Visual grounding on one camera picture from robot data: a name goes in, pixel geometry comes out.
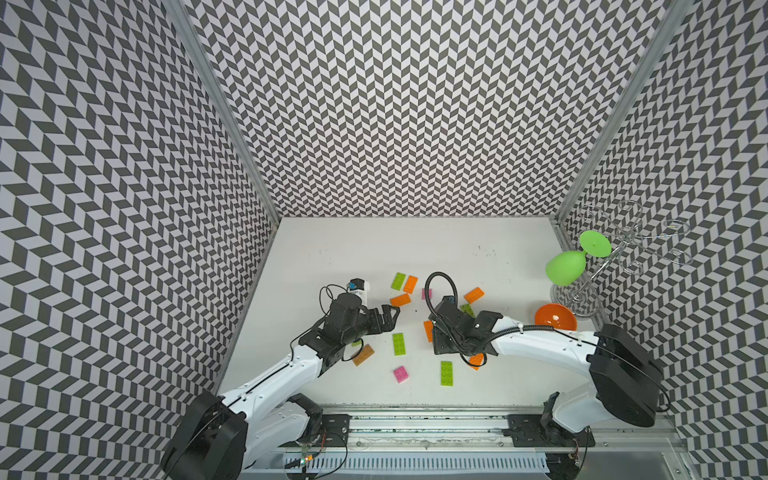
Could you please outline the green lego plate front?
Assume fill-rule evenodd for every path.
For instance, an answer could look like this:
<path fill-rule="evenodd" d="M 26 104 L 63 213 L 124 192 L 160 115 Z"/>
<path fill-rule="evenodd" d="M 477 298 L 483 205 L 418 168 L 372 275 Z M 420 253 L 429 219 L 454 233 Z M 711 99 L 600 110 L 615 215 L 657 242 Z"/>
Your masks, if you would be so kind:
<path fill-rule="evenodd" d="M 440 362 L 440 385 L 443 387 L 454 386 L 454 371 L 451 361 Z"/>

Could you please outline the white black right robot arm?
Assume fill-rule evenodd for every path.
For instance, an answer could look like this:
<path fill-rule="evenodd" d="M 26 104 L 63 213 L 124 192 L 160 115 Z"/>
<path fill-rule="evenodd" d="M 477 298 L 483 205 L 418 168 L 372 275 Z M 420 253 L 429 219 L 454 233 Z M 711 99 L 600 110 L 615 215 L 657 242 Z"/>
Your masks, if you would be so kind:
<path fill-rule="evenodd" d="M 498 312 L 472 317 L 451 296 L 427 304 L 438 355 L 530 358 L 578 374 L 586 382 L 555 392 L 544 403 L 540 428 L 577 434 L 606 421 L 649 428 L 655 425 L 662 397 L 662 368 L 621 327 L 599 331 L 563 331 L 523 324 Z"/>

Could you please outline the green lego plate under arm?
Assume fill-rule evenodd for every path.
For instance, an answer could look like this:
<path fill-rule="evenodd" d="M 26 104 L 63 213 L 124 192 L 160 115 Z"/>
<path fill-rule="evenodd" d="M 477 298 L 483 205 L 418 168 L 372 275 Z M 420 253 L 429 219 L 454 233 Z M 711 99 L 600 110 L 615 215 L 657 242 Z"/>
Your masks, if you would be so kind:
<path fill-rule="evenodd" d="M 476 315 L 471 307 L 470 304 L 463 304 L 460 306 L 460 310 L 464 312 L 465 314 L 469 315 L 471 318 L 475 318 Z"/>

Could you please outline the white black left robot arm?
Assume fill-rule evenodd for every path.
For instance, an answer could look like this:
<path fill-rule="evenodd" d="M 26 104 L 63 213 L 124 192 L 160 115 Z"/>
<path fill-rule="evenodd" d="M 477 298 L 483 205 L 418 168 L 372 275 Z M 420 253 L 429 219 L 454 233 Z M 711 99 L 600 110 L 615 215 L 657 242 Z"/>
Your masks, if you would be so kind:
<path fill-rule="evenodd" d="M 400 310 L 366 304 L 361 290 L 338 295 L 290 353 L 224 394 L 203 392 L 187 407 L 160 462 L 166 479 L 236 479 L 277 447 L 316 439 L 319 405 L 301 389 L 342 360 L 348 345 L 395 329 Z"/>

